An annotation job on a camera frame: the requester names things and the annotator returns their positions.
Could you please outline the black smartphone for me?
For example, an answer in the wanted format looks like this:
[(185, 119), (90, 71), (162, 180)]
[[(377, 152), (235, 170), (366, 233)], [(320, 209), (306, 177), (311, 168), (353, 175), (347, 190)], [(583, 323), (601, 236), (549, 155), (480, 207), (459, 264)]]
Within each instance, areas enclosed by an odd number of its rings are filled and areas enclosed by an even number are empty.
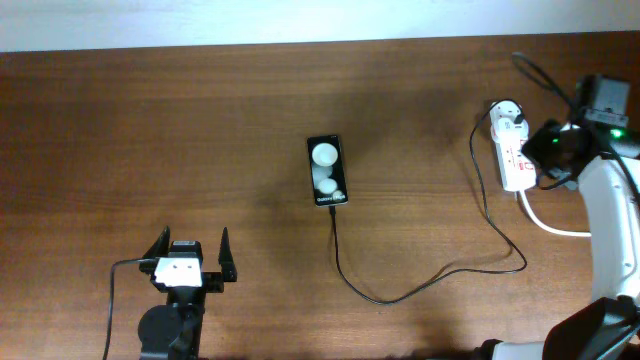
[(306, 140), (313, 200), (317, 207), (344, 205), (349, 201), (342, 147), (338, 135)]

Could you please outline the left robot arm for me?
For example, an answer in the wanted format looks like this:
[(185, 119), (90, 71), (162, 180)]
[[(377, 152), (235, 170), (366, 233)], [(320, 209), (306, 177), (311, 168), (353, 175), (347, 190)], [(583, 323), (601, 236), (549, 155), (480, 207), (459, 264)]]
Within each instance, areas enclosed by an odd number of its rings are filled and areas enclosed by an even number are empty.
[(139, 270), (166, 295), (166, 302), (149, 309), (138, 325), (141, 360), (197, 360), (206, 296), (222, 293), (238, 274), (229, 243), (222, 231), (217, 272), (202, 269), (203, 251), (198, 241), (172, 241), (164, 229), (143, 255)]

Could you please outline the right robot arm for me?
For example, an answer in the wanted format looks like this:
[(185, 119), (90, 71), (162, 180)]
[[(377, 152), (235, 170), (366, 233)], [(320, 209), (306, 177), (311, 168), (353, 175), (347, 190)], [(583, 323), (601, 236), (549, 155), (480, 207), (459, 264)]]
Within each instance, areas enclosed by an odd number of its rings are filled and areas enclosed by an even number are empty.
[(577, 85), (569, 120), (528, 132), (521, 107), (492, 103), (489, 116), (503, 187), (522, 193), (533, 173), (573, 183), (589, 221), (592, 301), (541, 342), (491, 339), (475, 359), (636, 359), (639, 356), (639, 135), (628, 129), (630, 85), (589, 75)]

